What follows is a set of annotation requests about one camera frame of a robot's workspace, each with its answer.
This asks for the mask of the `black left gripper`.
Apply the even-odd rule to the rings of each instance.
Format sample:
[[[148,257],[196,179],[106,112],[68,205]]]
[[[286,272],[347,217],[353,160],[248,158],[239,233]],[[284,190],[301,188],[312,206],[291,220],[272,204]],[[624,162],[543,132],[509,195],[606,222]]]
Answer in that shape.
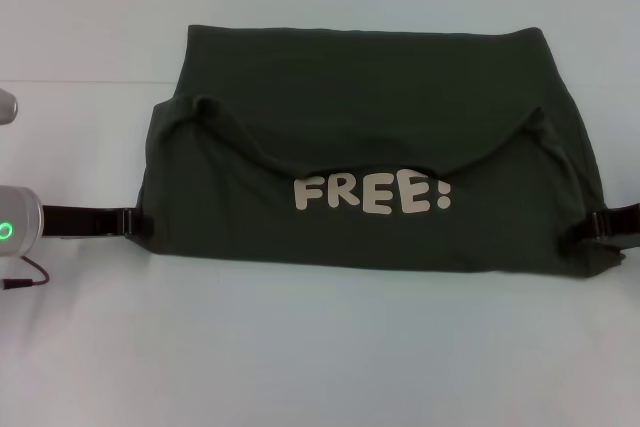
[[[47,238],[93,238],[123,236],[141,240],[153,236],[153,219],[139,208],[100,209],[43,207],[42,236]]]

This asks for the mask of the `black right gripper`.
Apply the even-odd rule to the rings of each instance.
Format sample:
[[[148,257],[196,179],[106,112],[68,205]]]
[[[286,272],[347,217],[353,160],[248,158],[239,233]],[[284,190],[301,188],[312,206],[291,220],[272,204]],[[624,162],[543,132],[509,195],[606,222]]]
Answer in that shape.
[[[593,212],[558,240],[562,253],[575,253],[600,242],[613,248],[639,247],[639,205]]]

